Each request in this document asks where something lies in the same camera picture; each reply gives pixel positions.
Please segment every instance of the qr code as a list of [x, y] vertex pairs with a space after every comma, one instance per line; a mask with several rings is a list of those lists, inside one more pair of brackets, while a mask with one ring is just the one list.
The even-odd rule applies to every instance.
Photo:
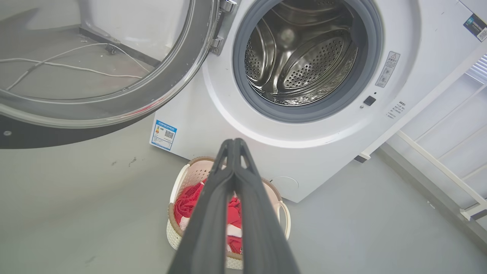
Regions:
[[172, 139], [174, 137], [174, 132], [166, 130], [166, 133], [164, 133], [164, 136]]
[[479, 35], [477, 35], [477, 38], [480, 40], [480, 42], [483, 42], [487, 38], [487, 28], [484, 28]]

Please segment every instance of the laundry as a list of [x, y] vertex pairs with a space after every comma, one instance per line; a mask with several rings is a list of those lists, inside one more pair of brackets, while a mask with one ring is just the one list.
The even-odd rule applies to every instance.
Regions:
[[[184, 231], [189, 224], [189, 218], [196, 206], [201, 190], [205, 185], [206, 179], [202, 182], [188, 186], [183, 189], [183, 192], [174, 203], [174, 217], [176, 223]], [[241, 254], [242, 253], [242, 207], [240, 200], [233, 197], [228, 203], [227, 209], [227, 246], [229, 252]]]

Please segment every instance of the gray rubber gasket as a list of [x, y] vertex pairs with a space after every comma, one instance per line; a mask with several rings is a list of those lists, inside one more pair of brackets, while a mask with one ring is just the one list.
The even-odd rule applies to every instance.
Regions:
[[263, 115], [289, 123], [305, 123], [331, 116], [349, 105], [370, 82], [382, 51], [382, 24], [371, 0], [344, 0], [354, 15], [352, 39], [358, 45], [356, 62], [345, 81], [327, 97], [304, 106], [281, 106], [259, 96], [249, 85], [244, 57], [247, 41], [257, 22], [281, 0], [257, 0], [237, 31], [233, 69], [237, 86], [252, 107]]

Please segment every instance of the sticker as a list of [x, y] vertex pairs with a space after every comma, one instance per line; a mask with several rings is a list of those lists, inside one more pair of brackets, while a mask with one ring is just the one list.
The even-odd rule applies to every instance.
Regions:
[[158, 147], [171, 150], [172, 142], [174, 142], [177, 130], [178, 129], [175, 127], [171, 127], [168, 124], [156, 120], [151, 143]]
[[386, 113], [386, 116], [391, 119], [396, 119], [401, 113], [406, 109], [406, 104], [403, 101], [399, 101], [397, 104], [393, 105], [391, 109]]
[[376, 86], [381, 88], [386, 86], [389, 78], [391, 78], [395, 66], [397, 65], [397, 61], [399, 61], [399, 57], [401, 57], [399, 53], [394, 51], [389, 52], [386, 63], [384, 64], [384, 68], [382, 69], [382, 73], [380, 74], [379, 79], [377, 79], [377, 83], [375, 83]]
[[480, 42], [487, 38], [487, 24], [484, 23], [478, 16], [472, 14], [470, 18], [463, 24]]

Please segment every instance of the floor stain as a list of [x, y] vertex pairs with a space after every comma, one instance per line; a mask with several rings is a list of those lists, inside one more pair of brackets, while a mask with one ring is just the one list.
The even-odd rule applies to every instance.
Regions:
[[130, 165], [131, 165], [133, 162], [135, 162], [135, 161], [137, 161], [137, 157], [134, 157], [134, 158], [133, 158], [133, 160], [132, 160], [132, 161], [129, 163], [129, 167], [130, 167]]
[[86, 266], [88, 266], [91, 262], [93, 262], [95, 258], [96, 258], [96, 256], [93, 256], [93, 257], [89, 258], [88, 260], [86, 260], [85, 261]]

